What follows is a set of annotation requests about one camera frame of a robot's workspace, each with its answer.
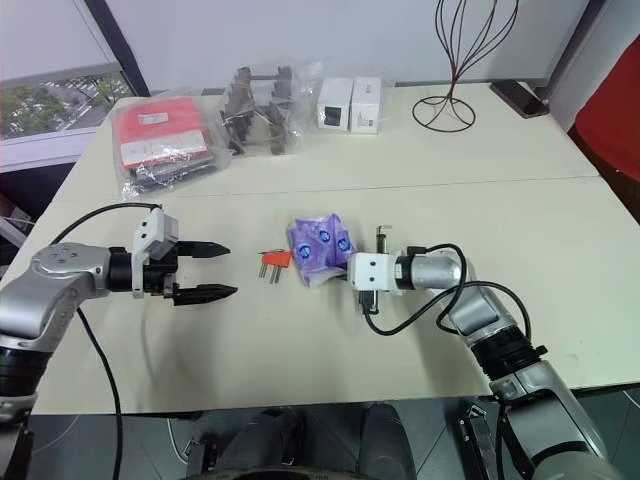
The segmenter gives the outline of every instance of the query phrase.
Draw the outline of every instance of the table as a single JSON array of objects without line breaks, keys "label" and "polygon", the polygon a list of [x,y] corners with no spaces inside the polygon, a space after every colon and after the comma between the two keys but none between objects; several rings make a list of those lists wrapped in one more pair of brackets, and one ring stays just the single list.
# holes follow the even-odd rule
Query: table
[{"label": "table", "polygon": [[[394,226],[391,249],[459,244],[480,278],[521,296],[534,343],[549,348],[547,358],[570,387],[639,380],[638,225],[551,117],[521,120],[486,85],[465,85],[459,93],[473,104],[478,124],[462,134],[432,133],[412,123],[410,107],[434,91],[400,89],[377,137],[318,135],[298,155],[239,160],[156,198],[179,218],[182,239],[232,250],[217,259],[185,259],[179,280],[239,291],[179,308],[128,294],[84,304],[125,413],[488,393],[470,352],[437,330],[433,316],[382,338],[368,330],[339,281],[307,289],[295,269],[283,272],[278,285],[258,278],[258,251],[284,246],[292,219],[326,212],[342,217],[361,250],[375,248],[381,223]],[[109,139],[103,125],[5,282],[67,224],[118,198]],[[276,177],[279,184],[269,182]],[[69,240],[130,247],[143,216],[111,212]],[[377,321],[389,327],[427,299],[424,292],[385,296]],[[112,412],[80,322],[51,359],[39,394],[36,413]]]}]

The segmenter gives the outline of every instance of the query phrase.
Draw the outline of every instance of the wall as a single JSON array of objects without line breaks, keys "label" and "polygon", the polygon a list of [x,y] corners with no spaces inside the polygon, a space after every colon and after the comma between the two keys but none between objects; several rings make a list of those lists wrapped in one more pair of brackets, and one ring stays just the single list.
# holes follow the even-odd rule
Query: wall
[{"label": "wall", "polygon": [[[151,90],[223,87],[239,66],[331,60],[328,74],[446,81],[436,0],[107,0]],[[455,0],[446,5],[455,7]],[[474,36],[490,0],[470,0]],[[512,0],[498,2],[504,19]],[[467,80],[548,78],[587,0],[521,0],[517,25]]]},{"label": "wall", "polygon": [[82,0],[2,0],[2,87],[118,70]]},{"label": "wall", "polygon": [[565,130],[639,34],[640,2],[607,2],[549,99],[551,113]]}]

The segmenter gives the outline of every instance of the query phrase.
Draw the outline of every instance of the wire sculpture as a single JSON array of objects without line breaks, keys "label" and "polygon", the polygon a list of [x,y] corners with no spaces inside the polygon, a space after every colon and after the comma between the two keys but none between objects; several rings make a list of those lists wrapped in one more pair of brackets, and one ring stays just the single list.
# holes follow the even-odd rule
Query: wire sculpture
[{"label": "wire sculpture", "polygon": [[[436,132],[454,133],[466,130],[475,123],[475,110],[467,102],[455,97],[454,90],[462,75],[504,42],[516,22],[520,2],[519,0],[514,0],[513,11],[500,28],[492,28],[494,25],[498,0],[491,0],[491,3],[492,8],[489,12],[489,16],[465,54],[461,52],[461,50],[463,48],[462,29],[467,0],[458,0],[458,5],[455,9],[453,20],[451,22],[451,28],[448,32],[445,29],[445,0],[438,0],[435,13],[436,35],[438,36],[438,40],[449,59],[449,64],[451,66],[451,83],[446,95],[433,95],[421,98],[413,106],[411,114],[413,115],[414,120],[423,127]],[[435,107],[435,113],[428,121],[422,121],[418,118],[418,115],[416,115],[416,108],[418,105],[423,104]],[[447,128],[442,125],[443,122],[437,121],[445,111],[453,113],[453,117],[458,121],[456,122],[456,126]]]}]

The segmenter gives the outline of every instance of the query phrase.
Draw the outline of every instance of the floor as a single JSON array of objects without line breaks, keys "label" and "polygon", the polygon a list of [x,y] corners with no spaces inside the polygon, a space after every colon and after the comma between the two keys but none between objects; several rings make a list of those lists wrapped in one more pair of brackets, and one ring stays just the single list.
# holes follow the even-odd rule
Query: floor
[{"label": "floor", "polygon": [[[640,402],[640,389],[631,390]],[[640,409],[621,393],[581,397],[580,401],[600,429],[613,464],[627,480],[640,480]],[[464,480],[452,430],[445,424],[445,412],[458,400],[403,400],[390,402],[398,411],[413,451],[418,478]],[[479,402],[495,425],[495,405]],[[359,429],[365,404],[301,407],[307,418],[307,437],[302,461],[309,466],[353,470],[358,456]],[[213,434],[220,444],[259,410],[207,412],[197,420],[172,420],[180,449],[190,438]],[[112,416],[81,416],[63,439],[46,447],[74,421],[74,416],[34,416],[36,443],[29,480],[107,478],[111,475],[115,445]],[[175,457],[163,418],[125,417],[124,459],[121,478],[179,479],[185,467]],[[505,458],[506,478],[520,478]]]}]

